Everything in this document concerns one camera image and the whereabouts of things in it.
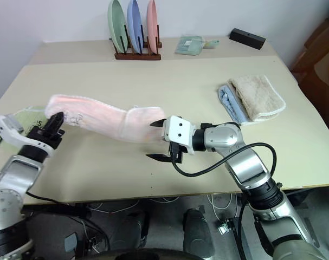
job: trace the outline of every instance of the beige tabletop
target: beige tabletop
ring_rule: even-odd
[[[177,40],[163,40],[161,61],[116,61],[109,41],[44,44],[1,98],[0,114],[45,106],[52,95],[67,94],[122,109],[159,106],[167,116],[196,125],[218,124],[231,120],[217,97],[219,86],[231,77],[265,74],[287,108],[273,120],[242,127],[246,144],[266,142],[276,149],[274,179],[287,189],[329,185],[329,130],[267,42],[258,51],[224,37],[217,49],[189,57],[173,54]],[[63,129],[34,194],[72,202],[239,191],[224,166],[187,178],[145,156],[166,153],[167,144],[132,144],[73,126]],[[271,153],[255,150],[270,168]],[[0,149],[0,169],[10,156]],[[216,153],[185,154],[181,168],[198,171],[220,159]]]

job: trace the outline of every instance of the light green cloth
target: light green cloth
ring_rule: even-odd
[[[24,131],[22,135],[27,135],[34,126],[42,127],[46,124],[48,119],[44,115],[45,107],[27,107],[22,109],[14,114],[16,120],[22,125]],[[18,148],[7,144],[5,141],[2,141],[0,144],[0,149],[6,149],[8,151],[17,153]]]

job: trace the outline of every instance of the floor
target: floor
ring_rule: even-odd
[[[219,207],[227,205],[230,199],[229,194],[214,195],[214,204]],[[137,200],[124,200],[104,203],[99,209],[113,211],[128,207],[136,203]],[[234,243],[233,234],[226,233],[221,235],[217,227],[220,221],[217,220],[212,206],[206,196],[187,196],[180,197],[171,203],[156,203],[149,199],[142,199],[136,207],[115,213],[105,214],[93,211],[92,218],[94,222],[100,225],[110,236],[118,227],[122,219],[132,211],[145,210],[150,213],[150,229],[147,236],[146,248],[169,248],[182,250],[184,232],[182,230],[183,214],[187,209],[198,208],[205,211],[205,218],[208,221],[212,238],[215,245],[215,260],[222,259],[240,259],[238,250]],[[301,217],[308,217],[313,230],[320,244],[320,251],[329,260],[329,187],[316,188],[313,190],[304,202],[296,207]],[[216,210],[220,219],[233,217],[236,210],[235,196],[226,210]],[[250,248],[252,259],[271,259],[265,254],[260,245],[258,236],[254,229],[253,217],[246,207],[243,215],[243,228]],[[36,256],[43,256],[48,259],[71,259],[73,252],[64,251],[64,238],[76,232],[78,237],[83,237],[83,226],[63,216],[54,216],[48,214],[39,214],[28,222],[28,229],[31,238],[36,244]],[[93,230],[87,229],[89,236],[92,236]]]

